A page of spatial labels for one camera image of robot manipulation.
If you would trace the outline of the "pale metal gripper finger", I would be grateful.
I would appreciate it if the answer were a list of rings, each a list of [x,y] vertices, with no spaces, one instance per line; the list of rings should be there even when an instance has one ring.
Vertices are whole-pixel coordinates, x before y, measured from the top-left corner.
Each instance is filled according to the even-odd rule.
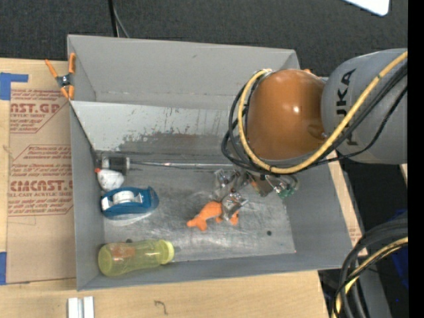
[[[248,199],[241,195],[239,192],[228,194],[222,201],[222,215],[221,217],[230,221],[236,219],[239,210],[248,203]]]
[[[236,191],[240,187],[242,178],[239,171],[224,171],[220,169],[215,171],[214,175],[216,195],[226,195]]]

